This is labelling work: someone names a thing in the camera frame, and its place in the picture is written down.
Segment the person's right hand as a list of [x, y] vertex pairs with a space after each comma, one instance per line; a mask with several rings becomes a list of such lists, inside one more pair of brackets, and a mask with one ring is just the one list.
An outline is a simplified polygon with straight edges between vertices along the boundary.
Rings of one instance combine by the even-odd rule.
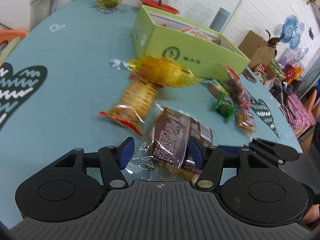
[[319, 219], [319, 204], [315, 204], [310, 209], [308, 212], [304, 215], [302, 218], [302, 222], [305, 224], [313, 223], [316, 220]]

